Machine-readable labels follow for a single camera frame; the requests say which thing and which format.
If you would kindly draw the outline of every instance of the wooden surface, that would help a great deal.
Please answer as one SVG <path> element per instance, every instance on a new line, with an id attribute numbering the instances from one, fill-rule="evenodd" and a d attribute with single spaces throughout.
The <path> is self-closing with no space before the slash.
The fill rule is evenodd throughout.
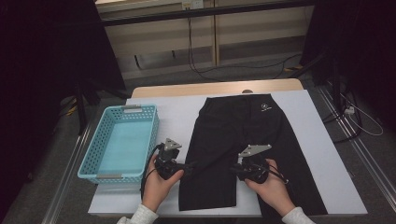
<path id="1" fill-rule="evenodd" d="M 133 98 L 210 95 L 223 93 L 243 93 L 243 91 L 270 92 L 270 91 L 299 91 L 303 85 L 296 78 L 254 80 L 237 82 L 217 82 L 201 84 L 185 84 L 172 86 L 138 87 L 132 93 Z"/>

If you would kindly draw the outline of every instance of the person's right hand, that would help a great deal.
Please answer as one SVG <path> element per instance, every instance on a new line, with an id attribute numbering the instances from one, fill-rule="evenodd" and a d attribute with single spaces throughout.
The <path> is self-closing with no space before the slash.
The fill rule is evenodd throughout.
<path id="1" fill-rule="evenodd" d="M 273 160 L 267 160 L 267 162 L 270 164 L 270 169 L 277 173 L 277 170 L 271 167 L 274 166 L 277 169 L 276 162 Z M 275 175 L 270 173 L 267 180 L 262 184 L 249 179 L 245 179 L 245 183 L 248 187 L 256 191 L 266 203 L 275 208 L 282 217 L 295 208 L 286 191 L 285 184 Z"/>

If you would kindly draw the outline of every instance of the black pants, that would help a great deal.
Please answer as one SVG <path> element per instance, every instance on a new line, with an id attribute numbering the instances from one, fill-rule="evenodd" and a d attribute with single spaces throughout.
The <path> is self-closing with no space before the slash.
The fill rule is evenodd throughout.
<path id="1" fill-rule="evenodd" d="M 270 94 L 206 99 L 186 158 L 186 163 L 197 161 L 197 167 L 180 182 L 180 211 L 236 206 L 236 175 L 230 167 L 248 145 L 267 144 L 272 148 L 262 154 L 275 160 L 290 181 L 293 202 L 307 215 L 326 215 L 293 129 Z M 276 217 L 277 212 L 258 198 L 262 215 Z"/>

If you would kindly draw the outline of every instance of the white table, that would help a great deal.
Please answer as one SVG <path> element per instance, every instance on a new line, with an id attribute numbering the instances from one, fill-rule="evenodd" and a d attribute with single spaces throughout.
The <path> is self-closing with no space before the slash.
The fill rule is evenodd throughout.
<path id="1" fill-rule="evenodd" d="M 307 91 L 274 91 L 271 94 L 288 117 L 329 215 L 367 214 Z M 183 147 L 177 161 L 184 162 L 195 119 L 207 96 L 217 95 L 132 98 L 127 105 L 156 104 L 160 117 L 157 143 L 163 142 L 166 137 L 179 142 Z M 139 187 L 132 184 L 99 185 L 89 213 L 101 217 L 130 216 L 141 202 Z M 261 215 L 256 194 L 240 181 L 237 182 L 236 207 L 179 212 L 177 197 L 178 185 L 175 185 L 158 210 L 161 217 Z"/>

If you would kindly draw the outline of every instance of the metal frame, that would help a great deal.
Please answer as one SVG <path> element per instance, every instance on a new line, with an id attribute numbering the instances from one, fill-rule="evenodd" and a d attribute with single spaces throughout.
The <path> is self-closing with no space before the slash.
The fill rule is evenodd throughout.
<path id="1" fill-rule="evenodd" d="M 149 21 L 169 21 L 177 19 L 187 19 L 194 17 L 203 16 L 214 16 L 214 15 L 224 15 L 233 14 L 241 12 L 251 12 L 251 11 L 264 11 L 272 9 L 281 9 L 288 7 L 308 7 L 313 6 L 317 0 L 292 0 L 292 1 L 276 1 L 269 3 L 260 4 L 250 4 L 244 6 L 232 6 L 232 7 L 208 7 L 194 10 L 183 10 L 175 12 L 165 12 L 152 15 L 144 16 L 131 16 L 122 18 L 109 18 L 102 19 L 101 24 L 104 26 L 116 26 L 132 23 L 141 23 Z"/>

